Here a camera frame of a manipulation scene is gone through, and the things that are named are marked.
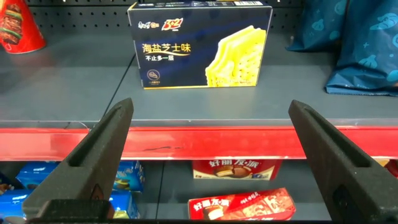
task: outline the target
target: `pegboard back panel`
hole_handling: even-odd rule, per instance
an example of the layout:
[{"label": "pegboard back panel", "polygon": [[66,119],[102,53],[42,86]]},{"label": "pegboard back panel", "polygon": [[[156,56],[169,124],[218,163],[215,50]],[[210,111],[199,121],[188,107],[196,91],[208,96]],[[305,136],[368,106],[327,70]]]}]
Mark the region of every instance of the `pegboard back panel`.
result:
[{"label": "pegboard back panel", "polygon": [[[130,34],[127,9],[127,6],[30,7],[44,34]],[[275,8],[270,32],[292,32],[301,12],[301,8]]]},{"label": "pegboard back panel", "polygon": [[[137,0],[26,0],[30,6],[130,6]],[[160,0],[141,0],[141,2],[160,2]],[[272,7],[302,7],[303,0],[266,0]]]}]

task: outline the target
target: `blue box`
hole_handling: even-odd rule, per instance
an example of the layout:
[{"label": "blue box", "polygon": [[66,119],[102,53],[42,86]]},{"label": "blue box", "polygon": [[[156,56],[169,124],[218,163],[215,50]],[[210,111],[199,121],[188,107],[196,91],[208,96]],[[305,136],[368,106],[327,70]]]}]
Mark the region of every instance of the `blue box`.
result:
[{"label": "blue box", "polygon": [[144,181],[144,169],[139,161],[120,161],[113,189],[142,192]]},{"label": "blue box", "polygon": [[[35,189],[57,166],[58,162],[28,162],[17,179],[26,189]],[[144,181],[144,169],[139,161],[121,161],[113,189],[142,192]]]},{"label": "blue box", "polygon": [[[22,203],[33,190],[8,190],[0,196],[0,219],[9,223],[23,223],[26,215],[22,211]],[[140,214],[129,191],[114,191],[109,198],[115,213],[113,218],[137,219]]]},{"label": "blue box", "polygon": [[17,175],[26,189],[35,189],[58,166],[58,162],[28,162]]},{"label": "blue box", "polygon": [[144,89],[257,85],[266,2],[136,2],[127,14]]}]

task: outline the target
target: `red box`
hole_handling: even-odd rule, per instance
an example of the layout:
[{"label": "red box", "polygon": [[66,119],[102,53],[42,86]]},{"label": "red box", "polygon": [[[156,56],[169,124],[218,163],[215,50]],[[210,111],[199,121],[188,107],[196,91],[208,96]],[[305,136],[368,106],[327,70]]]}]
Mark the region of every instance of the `red box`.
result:
[{"label": "red box", "polygon": [[188,201],[192,220],[290,220],[296,211],[285,188]]},{"label": "red box", "polygon": [[280,159],[215,159],[192,161],[193,178],[272,180]]},{"label": "red box", "polygon": [[387,163],[386,168],[394,177],[398,178],[398,160],[391,159],[390,162]]}]

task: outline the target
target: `red packaging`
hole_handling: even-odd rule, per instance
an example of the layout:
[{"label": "red packaging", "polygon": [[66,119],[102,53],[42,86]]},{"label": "red packaging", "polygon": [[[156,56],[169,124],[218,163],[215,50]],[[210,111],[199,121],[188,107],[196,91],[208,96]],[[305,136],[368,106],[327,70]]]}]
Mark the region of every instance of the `red packaging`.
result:
[{"label": "red packaging", "polygon": [[290,220],[296,211],[285,188],[188,201],[192,220]]},{"label": "red packaging", "polygon": [[45,41],[24,0],[4,0],[0,9],[0,38],[6,52],[39,50]]},{"label": "red packaging", "polygon": [[387,170],[390,171],[390,173],[394,175],[394,177],[398,178],[398,160],[391,159],[390,162],[387,163],[385,168],[387,168]]},{"label": "red packaging", "polygon": [[193,178],[272,180],[280,159],[215,159],[193,161]]}]

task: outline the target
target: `snack box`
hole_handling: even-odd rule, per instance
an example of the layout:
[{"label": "snack box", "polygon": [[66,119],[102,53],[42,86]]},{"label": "snack box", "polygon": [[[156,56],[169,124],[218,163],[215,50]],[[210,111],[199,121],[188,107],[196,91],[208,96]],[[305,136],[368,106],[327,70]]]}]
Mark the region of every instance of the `snack box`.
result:
[{"label": "snack box", "polygon": [[144,181],[144,169],[139,161],[120,161],[113,189],[142,192]]},{"label": "snack box", "polygon": [[296,211],[285,188],[188,201],[192,220],[290,220]]},{"label": "snack box", "polygon": [[271,22],[262,1],[134,3],[144,89],[256,86]]},{"label": "snack box", "polygon": [[[35,189],[57,165],[55,162],[28,162],[17,179],[26,189]],[[120,161],[113,189],[142,192],[144,181],[144,169],[139,161]]]},{"label": "snack box", "polygon": [[192,161],[193,178],[198,179],[275,179],[280,159],[215,159]]},{"label": "snack box", "polygon": [[[22,203],[33,190],[8,190],[0,196],[0,219],[8,223],[24,223]],[[114,208],[113,218],[139,218],[137,205],[129,191],[112,192],[109,201]]]},{"label": "snack box", "polygon": [[398,178],[398,160],[391,159],[387,165],[386,168],[390,173]]},{"label": "snack box", "polygon": [[35,189],[58,166],[58,162],[28,162],[17,175],[26,189]]}]

